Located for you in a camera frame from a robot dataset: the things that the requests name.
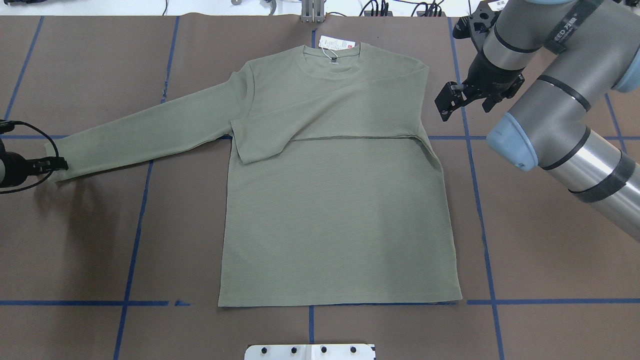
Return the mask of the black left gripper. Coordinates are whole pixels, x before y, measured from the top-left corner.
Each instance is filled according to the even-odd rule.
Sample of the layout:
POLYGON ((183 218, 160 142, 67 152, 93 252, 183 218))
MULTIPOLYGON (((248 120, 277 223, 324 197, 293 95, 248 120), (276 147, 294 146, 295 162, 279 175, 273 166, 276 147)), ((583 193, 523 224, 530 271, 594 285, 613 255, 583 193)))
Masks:
POLYGON ((66 171, 69 165, 64 157, 42 157, 34 162, 14 152, 2 152, 0 187, 11 188, 22 185, 28 177, 55 171, 66 171))

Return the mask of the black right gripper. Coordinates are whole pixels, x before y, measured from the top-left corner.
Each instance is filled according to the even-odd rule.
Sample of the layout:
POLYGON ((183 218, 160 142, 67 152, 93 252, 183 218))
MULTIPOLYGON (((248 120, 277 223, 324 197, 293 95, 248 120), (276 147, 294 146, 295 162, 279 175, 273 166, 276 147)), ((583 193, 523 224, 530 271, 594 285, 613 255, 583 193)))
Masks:
POLYGON ((477 53, 461 84, 446 82, 434 100, 443 122, 453 112, 477 100, 483 100, 482 109, 489 113, 505 99, 513 98, 524 84, 522 70, 507 70, 494 65, 483 52, 477 53))

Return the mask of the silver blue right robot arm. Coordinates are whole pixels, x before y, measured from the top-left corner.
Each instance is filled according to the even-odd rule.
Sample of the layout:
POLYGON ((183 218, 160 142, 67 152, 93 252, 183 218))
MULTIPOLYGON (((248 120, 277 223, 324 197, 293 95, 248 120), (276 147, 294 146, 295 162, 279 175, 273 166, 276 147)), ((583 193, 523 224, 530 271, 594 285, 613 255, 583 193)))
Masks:
POLYGON ((539 167, 634 240, 639 239, 639 165, 583 117, 608 91, 639 87, 640 19, 614 0, 481 2, 460 18, 455 39, 477 54, 463 82, 435 98, 443 121, 474 101, 490 112, 513 98, 524 69, 546 49, 555 59, 487 134, 487 144, 522 171, 539 167))

